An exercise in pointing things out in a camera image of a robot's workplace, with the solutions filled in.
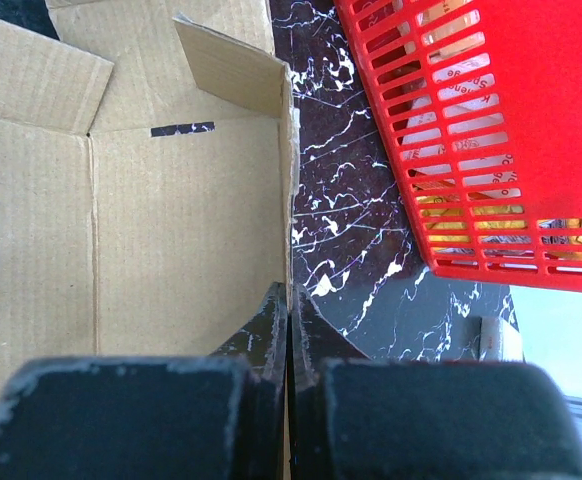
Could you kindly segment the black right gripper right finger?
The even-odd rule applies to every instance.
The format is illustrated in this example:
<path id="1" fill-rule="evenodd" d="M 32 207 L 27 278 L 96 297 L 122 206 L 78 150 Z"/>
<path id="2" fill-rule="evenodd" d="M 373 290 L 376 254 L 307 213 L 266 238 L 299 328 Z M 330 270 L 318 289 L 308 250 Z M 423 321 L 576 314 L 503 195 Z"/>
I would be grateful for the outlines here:
<path id="1" fill-rule="evenodd" d="M 288 369 L 295 479 L 582 479 L 573 416 L 536 366 L 374 361 L 298 287 Z"/>

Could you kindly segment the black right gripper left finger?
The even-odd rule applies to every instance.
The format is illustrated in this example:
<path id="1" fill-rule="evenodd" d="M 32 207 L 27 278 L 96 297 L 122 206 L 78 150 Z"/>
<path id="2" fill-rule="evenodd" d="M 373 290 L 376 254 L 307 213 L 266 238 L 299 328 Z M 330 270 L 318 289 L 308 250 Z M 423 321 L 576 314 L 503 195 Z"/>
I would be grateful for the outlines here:
<path id="1" fill-rule="evenodd" d="M 48 357 L 0 395 L 0 479 L 279 479 L 286 289 L 212 354 Z"/>

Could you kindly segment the brown cardboard box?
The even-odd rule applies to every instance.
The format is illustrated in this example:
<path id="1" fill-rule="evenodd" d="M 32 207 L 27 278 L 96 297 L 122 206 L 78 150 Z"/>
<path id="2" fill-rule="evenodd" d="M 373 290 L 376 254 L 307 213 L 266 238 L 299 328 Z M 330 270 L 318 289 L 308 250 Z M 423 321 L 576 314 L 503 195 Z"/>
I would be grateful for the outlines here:
<path id="1" fill-rule="evenodd" d="M 289 282 L 298 115 L 264 1 L 0 14 L 0 393 L 25 362 L 207 354 Z"/>

